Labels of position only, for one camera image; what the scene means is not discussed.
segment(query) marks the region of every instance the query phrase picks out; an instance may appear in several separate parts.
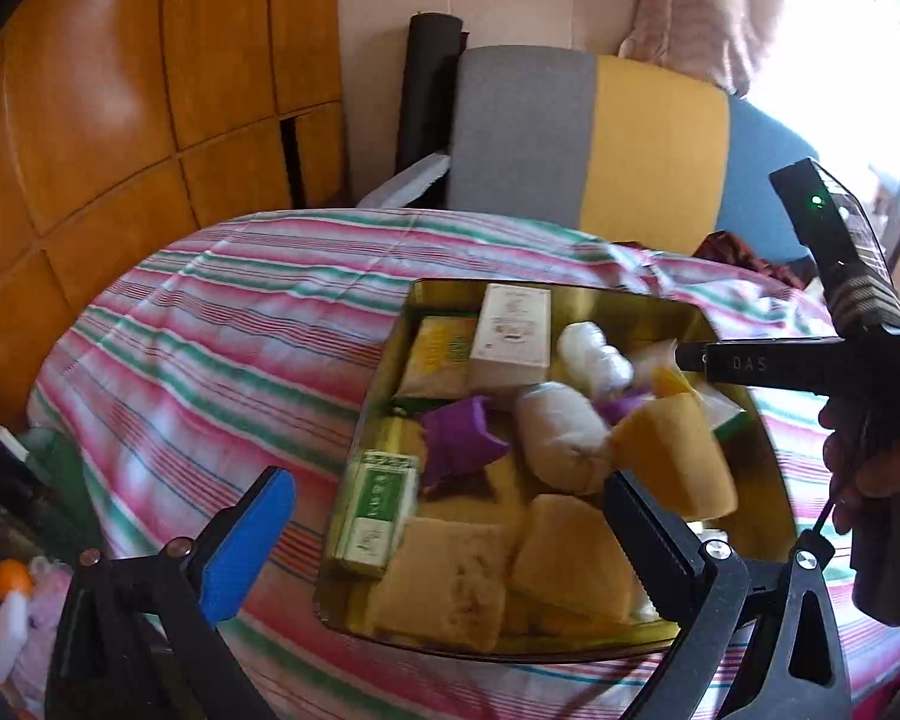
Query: blue gripper pad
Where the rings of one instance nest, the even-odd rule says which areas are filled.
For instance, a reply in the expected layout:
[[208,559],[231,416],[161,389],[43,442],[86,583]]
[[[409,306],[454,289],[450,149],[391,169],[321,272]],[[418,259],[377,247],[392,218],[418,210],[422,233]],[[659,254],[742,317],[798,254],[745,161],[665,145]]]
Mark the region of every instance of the blue gripper pad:
[[236,506],[222,509],[194,548],[191,580],[200,610],[212,627],[235,616],[293,514],[296,488],[290,471],[269,467]]

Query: yellow tray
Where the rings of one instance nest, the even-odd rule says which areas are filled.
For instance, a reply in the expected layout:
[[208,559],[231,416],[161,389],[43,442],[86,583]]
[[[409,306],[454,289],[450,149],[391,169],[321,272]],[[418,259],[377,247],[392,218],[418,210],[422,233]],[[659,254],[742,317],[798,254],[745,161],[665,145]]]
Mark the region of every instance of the yellow tray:
[[[367,391],[348,463],[354,463],[368,449],[419,453],[420,437],[410,425],[394,419],[391,397],[407,362],[420,317],[434,312],[476,314],[480,311],[488,283],[471,279],[423,279],[413,283]],[[633,295],[621,290],[521,284],[550,290],[551,340],[554,344],[563,327],[570,322],[586,320],[596,322],[607,335],[607,342],[625,355],[668,338],[716,340],[703,312],[689,303]],[[550,376],[557,381],[563,380],[565,377],[556,351],[552,357],[554,365]],[[720,386],[719,389],[756,419],[722,443],[736,484],[739,506],[733,514],[717,520],[716,527],[727,532],[734,549],[744,557],[785,560],[796,540],[797,528],[770,439],[745,388]],[[512,429],[504,416],[497,416],[490,427],[503,437],[509,437]],[[528,502],[533,495],[546,490],[522,469],[521,461],[517,460],[516,466],[520,467],[515,486]],[[504,632],[496,650],[490,654],[443,649],[401,637],[386,640],[372,637],[362,627],[362,614],[373,580],[353,574],[333,560],[333,547],[340,533],[343,514],[343,501],[338,495],[324,538],[322,563],[314,590],[314,613],[324,625],[342,634],[430,655],[516,664],[605,661],[659,652],[677,635],[677,627],[665,621],[637,626],[593,623],[567,611],[509,594]]]

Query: table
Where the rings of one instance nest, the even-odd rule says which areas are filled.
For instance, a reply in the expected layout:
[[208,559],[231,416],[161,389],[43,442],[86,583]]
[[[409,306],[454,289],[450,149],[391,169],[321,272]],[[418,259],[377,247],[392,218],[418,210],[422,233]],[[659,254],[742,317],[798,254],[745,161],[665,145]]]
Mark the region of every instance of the table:
[[[221,625],[247,674],[293,718],[615,718],[659,656],[504,666],[418,656],[322,627],[322,534],[370,376],[421,277],[623,287],[687,300],[726,338],[831,335],[802,293],[730,266],[609,245],[546,223],[414,210],[275,212],[194,233],[102,293],[56,344],[31,423],[68,432],[115,557],[194,536],[268,464],[298,507],[240,615]],[[826,499],[813,395],[754,391],[802,526]],[[826,578],[855,700],[900,669],[900,636],[850,603],[850,541]],[[712,717],[740,638],[701,702]]]

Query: metal bolt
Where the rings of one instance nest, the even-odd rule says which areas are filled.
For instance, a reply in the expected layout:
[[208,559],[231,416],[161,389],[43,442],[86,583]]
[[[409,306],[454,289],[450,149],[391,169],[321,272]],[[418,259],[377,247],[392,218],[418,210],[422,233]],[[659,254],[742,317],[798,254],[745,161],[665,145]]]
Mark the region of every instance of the metal bolt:
[[193,548],[194,540],[187,538],[187,536],[177,536],[167,542],[167,554],[170,557],[176,557],[178,560],[180,557],[187,557]]
[[98,549],[85,549],[80,553],[80,565],[89,568],[100,562],[100,551]]
[[706,554],[710,555],[714,560],[726,560],[733,554],[733,550],[730,549],[730,545],[725,541],[716,539],[706,543]]
[[797,565],[800,568],[806,568],[807,571],[812,571],[817,567],[817,558],[812,552],[802,549],[797,552]]

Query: hand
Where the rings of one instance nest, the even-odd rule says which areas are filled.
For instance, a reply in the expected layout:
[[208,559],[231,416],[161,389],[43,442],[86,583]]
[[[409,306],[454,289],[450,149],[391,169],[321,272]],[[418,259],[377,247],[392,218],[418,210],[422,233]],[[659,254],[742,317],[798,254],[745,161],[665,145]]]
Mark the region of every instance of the hand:
[[[858,415],[847,403],[831,398],[820,413],[821,426],[835,432],[823,442],[823,464],[833,474],[830,489],[842,482],[841,470],[847,454],[847,442],[852,442],[847,427],[853,426]],[[837,533],[847,533],[853,527],[853,519],[868,498],[886,498],[900,493],[900,441],[881,452],[875,458],[867,459],[857,471],[856,477],[847,483],[840,499],[833,507],[833,527]]]

